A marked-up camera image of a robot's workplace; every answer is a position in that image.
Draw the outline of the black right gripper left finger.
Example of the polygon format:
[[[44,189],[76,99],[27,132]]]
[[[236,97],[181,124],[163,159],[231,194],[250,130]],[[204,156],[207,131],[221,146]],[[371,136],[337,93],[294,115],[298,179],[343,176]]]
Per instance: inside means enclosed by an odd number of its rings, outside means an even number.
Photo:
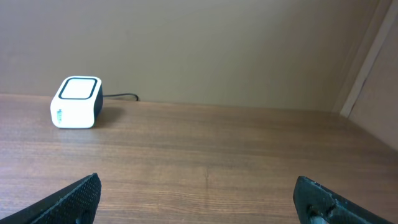
[[[1,224],[93,224],[100,198],[101,181],[93,173],[1,219]]]

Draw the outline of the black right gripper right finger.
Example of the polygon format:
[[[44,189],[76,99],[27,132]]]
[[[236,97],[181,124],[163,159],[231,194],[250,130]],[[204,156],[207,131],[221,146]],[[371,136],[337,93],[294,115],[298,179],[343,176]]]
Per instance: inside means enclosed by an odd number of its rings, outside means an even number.
[[[298,177],[293,201],[300,223],[391,224],[306,176]]]

